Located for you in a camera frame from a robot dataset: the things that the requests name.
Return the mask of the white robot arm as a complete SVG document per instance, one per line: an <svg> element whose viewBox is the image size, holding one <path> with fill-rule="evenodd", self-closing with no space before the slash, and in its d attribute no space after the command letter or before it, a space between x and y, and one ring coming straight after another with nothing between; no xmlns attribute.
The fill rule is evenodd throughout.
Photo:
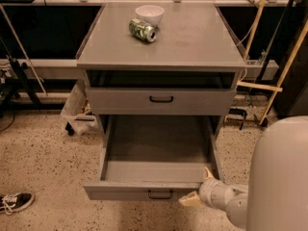
<svg viewBox="0 0 308 231"><path fill-rule="evenodd" d="M226 184L204 170L186 207L222 210L244 231L308 231L308 116L274 122L256 143L246 185Z"/></svg>

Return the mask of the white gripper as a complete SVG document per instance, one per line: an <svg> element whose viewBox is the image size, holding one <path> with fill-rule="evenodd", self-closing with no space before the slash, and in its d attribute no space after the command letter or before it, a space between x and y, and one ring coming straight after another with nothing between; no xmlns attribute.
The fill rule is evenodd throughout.
<svg viewBox="0 0 308 231"><path fill-rule="evenodd" d="M247 207L248 185L229 185L214 178L211 170L204 168L204 183L196 191L178 199L184 207L209 207L220 210L243 209Z"/></svg>

